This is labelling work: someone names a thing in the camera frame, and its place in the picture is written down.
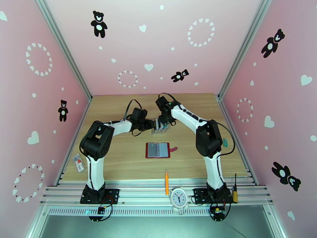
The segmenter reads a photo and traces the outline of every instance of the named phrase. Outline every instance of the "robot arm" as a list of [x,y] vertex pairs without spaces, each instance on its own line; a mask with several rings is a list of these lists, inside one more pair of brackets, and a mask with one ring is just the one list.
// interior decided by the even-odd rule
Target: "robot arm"
[[177,100],[168,102],[161,96],[156,100],[161,110],[159,116],[163,124],[179,120],[196,134],[196,149],[203,156],[207,171],[208,196],[212,203],[232,203],[230,190],[223,181],[220,151],[222,138],[217,123],[214,120],[204,120],[187,110]]

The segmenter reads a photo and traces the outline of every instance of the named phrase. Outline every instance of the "pencil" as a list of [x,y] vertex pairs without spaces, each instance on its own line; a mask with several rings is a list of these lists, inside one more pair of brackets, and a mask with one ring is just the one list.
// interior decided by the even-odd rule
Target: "pencil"
[[165,195],[168,195],[168,170],[165,170]]

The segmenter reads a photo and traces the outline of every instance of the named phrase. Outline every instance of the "green component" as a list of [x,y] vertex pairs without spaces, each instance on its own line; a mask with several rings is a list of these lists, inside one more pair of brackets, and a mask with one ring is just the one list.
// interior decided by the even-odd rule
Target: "green component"
[[228,147],[228,140],[225,138],[223,139],[223,146]]

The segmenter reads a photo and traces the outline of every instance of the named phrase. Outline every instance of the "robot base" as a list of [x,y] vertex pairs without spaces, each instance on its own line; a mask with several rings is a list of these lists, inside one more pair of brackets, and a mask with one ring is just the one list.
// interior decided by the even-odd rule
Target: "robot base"
[[112,204],[118,203],[120,189],[106,189],[105,184],[98,190],[93,190],[85,186],[80,199],[81,204]]
[[230,189],[226,184],[217,190],[207,184],[207,188],[194,188],[193,191],[196,204],[223,203],[223,201],[233,203]]

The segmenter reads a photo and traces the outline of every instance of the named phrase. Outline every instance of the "pink wall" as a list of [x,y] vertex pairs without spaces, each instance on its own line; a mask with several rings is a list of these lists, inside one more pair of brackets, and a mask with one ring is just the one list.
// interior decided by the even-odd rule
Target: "pink wall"
[[0,236],[16,238],[53,185],[88,99],[35,0],[0,0],[0,33]]
[[[317,0],[272,1],[224,98],[251,166],[294,238],[316,237],[316,5]],[[264,58],[261,50],[279,28],[285,38]],[[289,168],[293,177],[283,178],[285,184],[273,173],[274,162]],[[298,191],[294,177],[301,181]]]
[[[260,1],[47,0],[93,95],[218,93]],[[94,10],[104,38],[91,26]]]

